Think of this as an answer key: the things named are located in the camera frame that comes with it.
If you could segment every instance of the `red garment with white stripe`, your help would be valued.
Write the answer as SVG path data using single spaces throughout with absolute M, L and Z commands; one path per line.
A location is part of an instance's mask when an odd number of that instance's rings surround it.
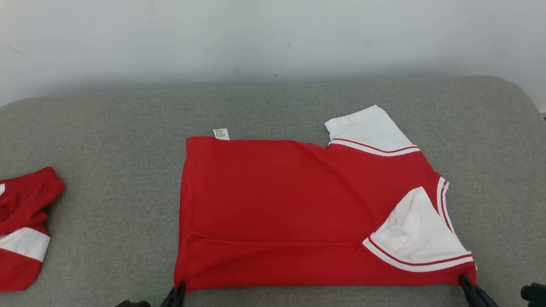
M 0 292 L 26 290 L 38 278 L 50 241 L 42 209 L 63 189 L 50 167 L 0 180 Z
M 186 141 L 174 281 L 202 288 L 472 283 L 448 183 L 373 106 L 292 140 Z

